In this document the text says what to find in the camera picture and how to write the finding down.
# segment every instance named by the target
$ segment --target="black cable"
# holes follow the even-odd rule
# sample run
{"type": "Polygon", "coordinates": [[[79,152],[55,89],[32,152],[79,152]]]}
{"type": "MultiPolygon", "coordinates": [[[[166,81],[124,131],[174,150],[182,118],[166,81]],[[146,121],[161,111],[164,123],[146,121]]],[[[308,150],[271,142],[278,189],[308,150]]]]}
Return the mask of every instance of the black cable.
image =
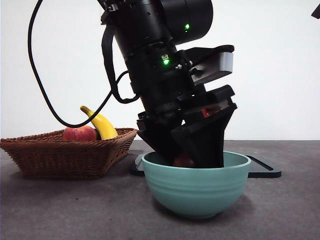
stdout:
{"type": "MultiPolygon", "coordinates": [[[[53,116],[63,125],[65,125],[66,127],[69,127],[69,128],[80,128],[86,124],[88,124],[89,122],[91,122],[92,119],[94,119],[97,114],[101,111],[101,109],[106,105],[107,101],[109,100],[109,98],[111,97],[112,95],[112,92],[110,91],[109,94],[106,96],[105,100],[102,102],[102,104],[99,106],[99,108],[95,111],[95,113],[89,117],[86,121],[82,122],[82,123],[79,123],[79,124],[69,124],[65,121],[63,121],[59,116],[58,114],[56,113],[56,111],[54,110],[52,104],[50,103],[50,100],[46,94],[46,91],[44,89],[44,86],[42,85],[42,82],[40,80],[40,77],[39,77],[39,74],[38,74],[38,71],[36,69],[36,65],[35,65],[35,62],[34,62],[34,57],[33,57],[33,53],[32,53],[32,30],[33,30],[33,26],[34,26],[34,22],[35,22],[35,18],[37,16],[37,13],[38,13],[38,10],[41,6],[41,3],[43,2],[43,0],[38,0],[38,2],[36,3],[35,5],[35,8],[33,10],[33,13],[32,13],[32,16],[31,16],[31,19],[30,19],[30,23],[29,23],[29,28],[28,28],[28,54],[29,54],[29,60],[30,60],[30,63],[31,63],[31,67],[32,67],[32,70],[33,70],[33,73],[34,73],[34,76],[36,78],[36,81],[40,87],[40,90],[41,90],[41,93],[44,97],[44,100],[46,102],[46,104],[48,105],[50,111],[52,112],[53,116]]],[[[128,71],[124,71],[119,77],[118,79],[116,80],[116,83],[118,84],[118,82],[121,80],[121,78],[127,74],[128,71]]]]}

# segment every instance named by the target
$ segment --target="yellow banana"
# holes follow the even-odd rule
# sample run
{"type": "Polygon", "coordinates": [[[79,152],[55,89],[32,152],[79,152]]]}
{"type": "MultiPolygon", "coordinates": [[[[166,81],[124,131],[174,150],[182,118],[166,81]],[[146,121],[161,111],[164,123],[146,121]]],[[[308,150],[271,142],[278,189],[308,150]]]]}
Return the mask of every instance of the yellow banana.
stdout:
{"type": "MultiPolygon", "coordinates": [[[[90,110],[86,106],[81,106],[80,110],[88,115],[88,117],[91,117],[94,114],[94,111],[90,110]]],[[[101,136],[101,140],[105,139],[112,139],[116,136],[118,136],[118,133],[114,126],[108,121],[106,117],[104,117],[102,114],[98,114],[95,116],[94,119],[92,119],[91,123],[94,125],[96,130],[99,132],[101,136]]]]}

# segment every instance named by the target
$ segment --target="dark gray table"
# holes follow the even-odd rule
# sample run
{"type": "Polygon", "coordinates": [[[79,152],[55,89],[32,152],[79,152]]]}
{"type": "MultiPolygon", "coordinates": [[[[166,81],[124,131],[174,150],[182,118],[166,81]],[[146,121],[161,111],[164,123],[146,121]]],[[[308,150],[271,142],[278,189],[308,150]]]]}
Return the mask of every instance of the dark gray table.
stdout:
{"type": "Polygon", "coordinates": [[[129,174],[151,149],[129,156],[99,180],[24,179],[1,152],[2,240],[319,240],[320,142],[227,141],[261,157],[280,178],[250,178],[225,212],[205,220],[174,215],[154,200],[144,177],[129,174]]]}

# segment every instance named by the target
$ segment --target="teal bowl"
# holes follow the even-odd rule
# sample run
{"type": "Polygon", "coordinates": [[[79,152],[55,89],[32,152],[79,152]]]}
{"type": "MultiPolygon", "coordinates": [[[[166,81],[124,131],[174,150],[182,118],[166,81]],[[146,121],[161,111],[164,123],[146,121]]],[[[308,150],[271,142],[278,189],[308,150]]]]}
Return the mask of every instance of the teal bowl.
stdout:
{"type": "Polygon", "coordinates": [[[251,160],[224,151],[222,168],[170,166],[156,152],[142,156],[145,179],[154,198],[167,209],[192,219],[223,212],[243,193],[251,160]]]}

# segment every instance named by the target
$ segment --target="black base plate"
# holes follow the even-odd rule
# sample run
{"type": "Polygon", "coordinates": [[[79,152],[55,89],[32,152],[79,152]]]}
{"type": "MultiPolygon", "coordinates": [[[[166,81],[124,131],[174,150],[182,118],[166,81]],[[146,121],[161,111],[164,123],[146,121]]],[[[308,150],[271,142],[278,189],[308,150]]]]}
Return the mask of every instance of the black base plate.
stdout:
{"type": "MultiPolygon", "coordinates": [[[[130,167],[130,173],[135,176],[144,176],[144,166],[142,164],[142,156],[140,154],[130,167]]],[[[253,156],[247,155],[251,159],[250,170],[248,178],[280,178],[281,169],[273,166],[269,162],[257,159],[253,156]]]]}

